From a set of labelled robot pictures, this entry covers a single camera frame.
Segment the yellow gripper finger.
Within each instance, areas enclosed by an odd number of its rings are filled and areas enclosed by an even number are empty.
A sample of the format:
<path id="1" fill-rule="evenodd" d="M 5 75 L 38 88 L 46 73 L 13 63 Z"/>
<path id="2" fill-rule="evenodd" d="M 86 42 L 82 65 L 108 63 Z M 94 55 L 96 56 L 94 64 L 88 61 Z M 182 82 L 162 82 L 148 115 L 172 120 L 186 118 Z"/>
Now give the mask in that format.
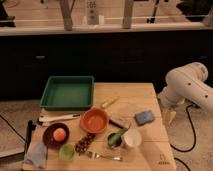
<path id="1" fill-rule="evenodd" d="M 175 110 L 165 109 L 163 112 L 163 123 L 165 125 L 170 125 L 176 116 Z"/>

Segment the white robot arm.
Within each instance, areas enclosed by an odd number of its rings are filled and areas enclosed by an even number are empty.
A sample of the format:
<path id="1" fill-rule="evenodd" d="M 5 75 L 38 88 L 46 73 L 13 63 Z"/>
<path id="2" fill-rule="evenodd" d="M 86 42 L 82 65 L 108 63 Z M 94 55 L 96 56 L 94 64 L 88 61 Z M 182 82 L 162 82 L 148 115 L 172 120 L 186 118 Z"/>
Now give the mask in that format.
<path id="1" fill-rule="evenodd" d="M 200 62 L 174 68 L 166 74 L 166 86 L 157 95 L 164 125 L 171 123 L 176 116 L 174 108 L 185 100 L 213 114 L 213 88 L 205 84 L 207 78 L 208 69 Z"/>

